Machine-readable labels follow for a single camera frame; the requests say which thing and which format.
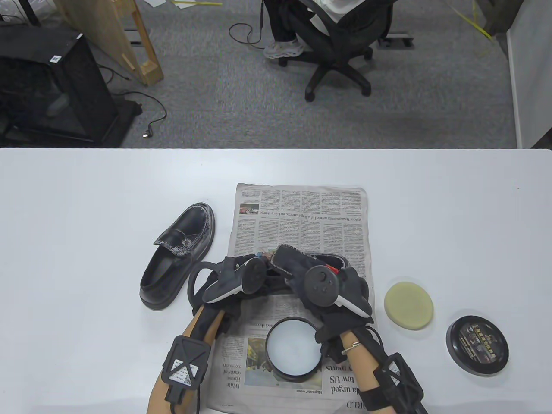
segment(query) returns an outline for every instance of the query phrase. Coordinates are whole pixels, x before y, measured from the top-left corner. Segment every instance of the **hand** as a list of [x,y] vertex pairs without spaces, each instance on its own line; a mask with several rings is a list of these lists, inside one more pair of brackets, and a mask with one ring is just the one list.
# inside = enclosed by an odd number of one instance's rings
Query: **hand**
[[[248,254],[247,256],[240,257],[225,257],[222,262],[217,264],[209,262],[198,263],[198,266],[192,271],[192,274],[190,275],[190,279],[188,282],[188,300],[192,305],[193,314],[195,315],[195,313],[200,309],[201,306],[206,309],[224,310],[224,318],[222,319],[220,327],[216,333],[217,337],[221,333],[226,333],[231,324],[240,318],[241,302],[243,300],[254,299],[258,297],[258,295],[239,292],[214,303],[205,303],[205,291],[210,286],[218,282],[220,279],[224,278],[225,274],[228,274],[228,272],[233,273],[237,271],[238,269],[240,269],[241,266],[243,266],[251,259],[262,261],[257,263],[258,265],[260,265],[260,269],[258,269],[257,273],[262,275],[266,272],[266,264],[268,263],[268,260],[263,257],[259,259],[255,254]],[[207,281],[204,283],[204,285],[197,291],[197,293],[194,293],[194,285],[197,275],[199,274],[200,270],[205,268],[211,269],[212,272],[209,274],[209,277],[207,277]]]
[[[294,253],[289,255],[289,259],[285,263],[278,264],[281,265],[279,266],[280,271],[286,277],[286,282],[292,291],[298,296],[303,305],[323,323],[323,328],[316,332],[316,341],[322,343],[322,354],[332,358],[336,363],[344,361],[346,357],[341,355],[343,344],[339,338],[340,334],[354,328],[363,327],[367,323],[373,323],[373,319],[371,317],[360,317],[344,306],[317,306],[309,299],[305,290],[305,276],[311,268],[326,265],[324,261],[302,253]],[[364,280],[358,277],[353,268],[341,269],[337,273],[337,278],[340,283],[347,280],[349,286],[352,285],[360,291],[364,290],[365,294],[363,296],[368,302],[367,285]]]

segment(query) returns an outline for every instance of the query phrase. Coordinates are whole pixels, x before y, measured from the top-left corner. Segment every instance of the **gray carpet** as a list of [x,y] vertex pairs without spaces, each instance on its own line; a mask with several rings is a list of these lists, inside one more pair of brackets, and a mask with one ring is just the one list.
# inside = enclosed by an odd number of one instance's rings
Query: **gray carpet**
[[[376,49],[373,61],[352,61],[371,81],[371,97],[363,97],[358,86],[332,73],[317,89],[313,103],[304,100],[313,66],[290,63],[281,68],[228,36],[231,24],[246,22],[257,38],[260,1],[222,1],[222,7],[180,10],[170,3],[152,8],[138,0],[165,79],[146,88],[116,78],[110,86],[114,91],[154,95],[167,107],[168,119],[154,125],[153,138],[144,139],[147,123],[162,110],[135,95],[144,113],[136,118],[123,146],[516,145],[507,58],[497,42],[488,42],[440,0],[396,3],[391,30],[414,36],[414,50]],[[452,3],[471,12],[469,0]],[[246,31],[233,33],[244,38]],[[271,39],[266,22],[261,44]],[[120,69],[101,52],[94,53],[99,62]]]

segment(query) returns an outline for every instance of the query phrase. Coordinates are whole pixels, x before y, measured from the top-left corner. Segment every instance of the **bracelet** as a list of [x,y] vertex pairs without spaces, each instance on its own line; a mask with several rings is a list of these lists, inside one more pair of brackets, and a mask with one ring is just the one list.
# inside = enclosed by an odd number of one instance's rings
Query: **bracelet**
[[360,342],[358,342],[358,341],[353,342],[350,347],[348,347],[347,349],[344,349],[343,351],[341,351],[341,355],[347,354],[347,352],[349,352],[351,349],[355,349],[359,345],[361,345]]

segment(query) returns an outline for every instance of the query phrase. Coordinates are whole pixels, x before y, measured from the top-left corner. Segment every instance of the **round sponge pad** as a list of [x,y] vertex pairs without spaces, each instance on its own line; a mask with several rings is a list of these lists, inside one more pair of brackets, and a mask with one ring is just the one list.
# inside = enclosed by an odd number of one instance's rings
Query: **round sponge pad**
[[400,327],[416,331],[427,326],[433,318],[433,302],[425,290],[411,282],[393,285],[384,299],[390,320]]

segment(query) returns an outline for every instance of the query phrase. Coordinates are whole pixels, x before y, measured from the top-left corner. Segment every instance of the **sneaker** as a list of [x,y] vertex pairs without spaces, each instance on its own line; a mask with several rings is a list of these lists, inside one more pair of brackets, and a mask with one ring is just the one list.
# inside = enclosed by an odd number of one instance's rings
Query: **sneaker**
[[291,42],[274,42],[263,50],[263,55],[267,59],[277,59],[279,57],[295,57],[303,53],[303,45],[299,40],[294,39]]

